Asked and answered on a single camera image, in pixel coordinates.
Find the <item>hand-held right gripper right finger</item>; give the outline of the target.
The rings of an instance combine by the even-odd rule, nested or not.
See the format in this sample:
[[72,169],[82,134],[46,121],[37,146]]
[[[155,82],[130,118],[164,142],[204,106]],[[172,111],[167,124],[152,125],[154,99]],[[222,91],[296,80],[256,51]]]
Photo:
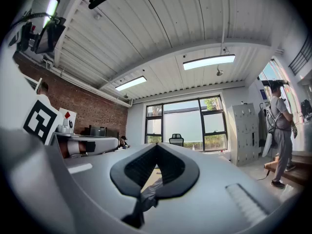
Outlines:
[[278,222],[279,199],[229,161],[165,143],[158,147],[193,161],[199,176],[184,195],[161,199],[144,213],[144,232],[265,234]]

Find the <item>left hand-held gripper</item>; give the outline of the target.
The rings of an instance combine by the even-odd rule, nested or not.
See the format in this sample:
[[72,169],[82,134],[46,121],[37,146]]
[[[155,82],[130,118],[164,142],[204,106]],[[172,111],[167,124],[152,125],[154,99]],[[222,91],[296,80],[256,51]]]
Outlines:
[[[24,122],[23,129],[38,137],[40,141],[48,145],[53,133],[72,134],[73,123],[69,119],[70,114],[62,115],[46,98],[37,98],[30,109]],[[107,153],[115,151],[119,146],[119,140],[115,137],[97,137],[94,141],[74,140],[61,136],[58,140],[60,152],[64,158],[71,156],[87,155],[89,153]]]

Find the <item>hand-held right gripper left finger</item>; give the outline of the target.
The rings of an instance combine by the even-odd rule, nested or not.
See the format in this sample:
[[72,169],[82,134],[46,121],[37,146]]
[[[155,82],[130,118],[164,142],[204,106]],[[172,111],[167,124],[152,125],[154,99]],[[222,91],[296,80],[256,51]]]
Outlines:
[[156,166],[157,146],[143,145],[124,151],[90,157],[69,158],[66,166],[87,196],[91,213],[106,228],[157,228],[157,211],[145,210],[144,187]]

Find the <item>grey robe garment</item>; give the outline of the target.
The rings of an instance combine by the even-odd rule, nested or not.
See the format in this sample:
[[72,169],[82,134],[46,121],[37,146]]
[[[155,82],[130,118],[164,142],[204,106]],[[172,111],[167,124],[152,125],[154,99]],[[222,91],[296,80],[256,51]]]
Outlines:
[[144,212],[150,210],[152,207],[156,207],[158,202],[156,199],[156,192],[160,188],[163,187],[162,178],[159,178],[156,182],[152,185],[148,186],[141,194],[140,199],[138,201],[138,217],[141,223],[143,224],[144,221]]

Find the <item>black monitor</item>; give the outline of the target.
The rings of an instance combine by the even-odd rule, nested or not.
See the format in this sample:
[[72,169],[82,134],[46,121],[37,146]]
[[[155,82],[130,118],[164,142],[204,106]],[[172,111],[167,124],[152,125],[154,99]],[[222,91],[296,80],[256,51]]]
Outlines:
[[85,127],[84,135],[92,137],[105,137],[106,131],[107,131],[106,127],[97,127],[89,125],[89,127]]

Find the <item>white board red diamond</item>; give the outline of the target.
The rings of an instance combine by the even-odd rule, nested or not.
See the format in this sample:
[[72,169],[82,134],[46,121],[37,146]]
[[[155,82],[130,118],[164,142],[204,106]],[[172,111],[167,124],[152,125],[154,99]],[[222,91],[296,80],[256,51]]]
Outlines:
[[74,126],[75,126],[75,121],[76,121],[76,112],[64,109],[64,108],[59,108],[59,111],[62,113],[64,121],[63,125],[65,127],[69,128],[69,131],[71,134],[74,133]]

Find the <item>long ceiling light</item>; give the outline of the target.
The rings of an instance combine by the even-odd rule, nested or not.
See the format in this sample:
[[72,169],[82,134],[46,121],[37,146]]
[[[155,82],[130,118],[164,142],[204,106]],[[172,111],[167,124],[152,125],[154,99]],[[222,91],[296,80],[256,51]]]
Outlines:
[[147,79],[144,76],[140,76],[138,78],[135,78],[133,80],[130,80],[122,85],[117,86],[115,89],[117,91],[122,91],[122,90],[126,90],[130,87],[145,83],[147,81]]
[[60,0],[50,0],[46,10],[46,16],[43,21],[43,28],[47,25],[47,23],[51,20],[52,16],[55,14],[57,7],[59,5]]
[[210,65],[218,65],[224,63],[233,63],[236,55],[221,55],[207,58],[200,58],[183,63],[184,70],[191,70]]

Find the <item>black office chair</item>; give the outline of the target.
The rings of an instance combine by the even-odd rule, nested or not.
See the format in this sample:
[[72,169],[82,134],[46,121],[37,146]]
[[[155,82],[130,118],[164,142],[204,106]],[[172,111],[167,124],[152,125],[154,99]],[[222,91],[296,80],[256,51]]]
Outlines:
[[177,146],[184,146],[184,138],[181,136],[181,134],[172,134],[172,137],[169,138],[169,143],[172,145]]

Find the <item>grey locker cabinet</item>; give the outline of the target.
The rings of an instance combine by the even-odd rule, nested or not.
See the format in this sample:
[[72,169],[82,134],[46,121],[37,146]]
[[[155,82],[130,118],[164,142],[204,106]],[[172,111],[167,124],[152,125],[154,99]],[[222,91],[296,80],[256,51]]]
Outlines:
[[258,160],[259,131],[252,103],[232,106],[234,129],[231,139],[231,161],[242,166]]

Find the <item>black framed window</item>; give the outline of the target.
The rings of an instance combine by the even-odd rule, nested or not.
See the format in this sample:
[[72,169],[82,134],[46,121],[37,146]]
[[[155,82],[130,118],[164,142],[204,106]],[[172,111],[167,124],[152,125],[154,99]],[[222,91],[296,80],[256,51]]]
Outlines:
[[181,134],[184,146],[193,151],[228,149],[228,133],[220,96],[195,98],[146,107],[144,142],[169,143]]

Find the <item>wooden step platform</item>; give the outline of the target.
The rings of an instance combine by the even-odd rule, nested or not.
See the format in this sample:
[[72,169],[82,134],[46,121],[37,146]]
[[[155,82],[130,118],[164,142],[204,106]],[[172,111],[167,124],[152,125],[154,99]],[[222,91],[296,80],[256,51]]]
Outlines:
[[312,153],[293,152],[292,162],[296,167],[289,172],[284,172],[282,177],[306,186],[312,177]]

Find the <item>clothes rack with garments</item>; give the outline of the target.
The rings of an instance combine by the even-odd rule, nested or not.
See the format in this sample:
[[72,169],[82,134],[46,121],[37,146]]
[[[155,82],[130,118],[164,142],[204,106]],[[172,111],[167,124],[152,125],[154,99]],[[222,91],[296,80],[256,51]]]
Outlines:
[[267,124],[266,124],[266,109],[265,104],[259,104],[258,112],[258,129],[259,129],[259,142],[265,142],[267,138]]

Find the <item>black metal railing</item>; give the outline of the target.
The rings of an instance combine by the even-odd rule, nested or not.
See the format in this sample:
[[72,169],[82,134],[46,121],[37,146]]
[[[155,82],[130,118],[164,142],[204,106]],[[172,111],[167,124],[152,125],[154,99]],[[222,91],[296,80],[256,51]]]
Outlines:
[[312,57],[312,36],[307,35],[303,46],[299,50],[296,57],[290,63],[289,68],[292,70],[294,75],[297,75],[299,71],[309,62]]

